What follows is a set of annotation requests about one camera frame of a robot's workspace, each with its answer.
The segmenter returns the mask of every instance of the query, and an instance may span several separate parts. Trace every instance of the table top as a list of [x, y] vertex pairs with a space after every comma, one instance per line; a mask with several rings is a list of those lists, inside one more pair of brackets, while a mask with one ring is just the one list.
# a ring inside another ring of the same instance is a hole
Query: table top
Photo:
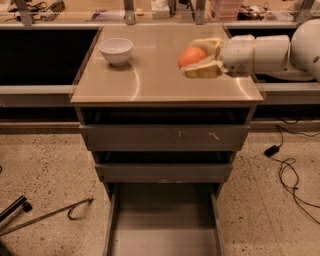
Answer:
[[[102, 40], [125, 37], [133, 41], [132, 56], [121, 67], [101, 55]], [[251, 77], [190, 79], [178, 68], [181, 52], [194, 39], [228, 37], [219, 24], [105, 25], [76, 86], [75, 105], [104, 104], [255, 104], [263, 101]]]

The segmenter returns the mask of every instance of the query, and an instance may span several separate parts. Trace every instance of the empty drawer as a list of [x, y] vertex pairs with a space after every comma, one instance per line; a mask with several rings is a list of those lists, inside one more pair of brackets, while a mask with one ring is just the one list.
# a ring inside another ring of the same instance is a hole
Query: empty drawer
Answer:
[[108, 256], [222, 255], [211, 184], [116, 184]]

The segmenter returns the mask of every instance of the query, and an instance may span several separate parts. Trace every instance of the orange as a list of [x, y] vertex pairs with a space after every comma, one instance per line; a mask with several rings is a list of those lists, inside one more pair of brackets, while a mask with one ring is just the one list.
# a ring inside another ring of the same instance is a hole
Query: orange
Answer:
[[179, 57], [179, 61], [178, 61], [179, 68], [188, 66], [193, 63], [197, 63], [206, 57], [207, 57], [206, 52], [201, 48], [195, 47], [195, 46], [189, 47], [185, 49]]

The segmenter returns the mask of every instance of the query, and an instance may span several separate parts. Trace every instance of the terrazzo floor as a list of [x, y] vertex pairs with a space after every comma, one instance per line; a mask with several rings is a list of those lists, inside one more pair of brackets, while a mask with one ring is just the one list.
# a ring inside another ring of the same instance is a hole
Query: terrazzo floor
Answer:
[[[296, 132], [320, 131], [320, 123], [315, 121], [279, 124]], [[284, 143], [274, 157], [296, 159], [294, 167], [300, 176], [297, 195], [320, 205], [320, 135], [311, 138], [284, 132], [283, 136]], [[280, 163], [263, 155], [265, 149], [280, 142], [274, 123], [256, 123], [236, 156], [218, 198], [225, 256], [320, 255], [320, 225], [306, 216], [282, 187]], [[17, 210], [0, 228], [94, 198], [90, 205], [74, 210], [78, 220], [69, 220], [65, 211], [0, 237], [12, 255], [102, 255], [110, 203], [77, 129], [0, 127], [0, 165], [0, 211], [21, 195], [33, 206], [28, 213]], [[285, 180], [293, 181], [288, 170]], [[320, 220], [319, 208], [308, 210]]]

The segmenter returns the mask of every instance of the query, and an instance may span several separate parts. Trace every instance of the white bowl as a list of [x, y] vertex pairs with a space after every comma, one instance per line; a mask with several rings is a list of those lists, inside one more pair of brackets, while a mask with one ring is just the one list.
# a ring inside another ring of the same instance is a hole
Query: white bowl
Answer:
[[133, 43], [126, 38], [111, 38], [99, 44], [102, 56], [112, 65], [121, 66], [131, 56]]

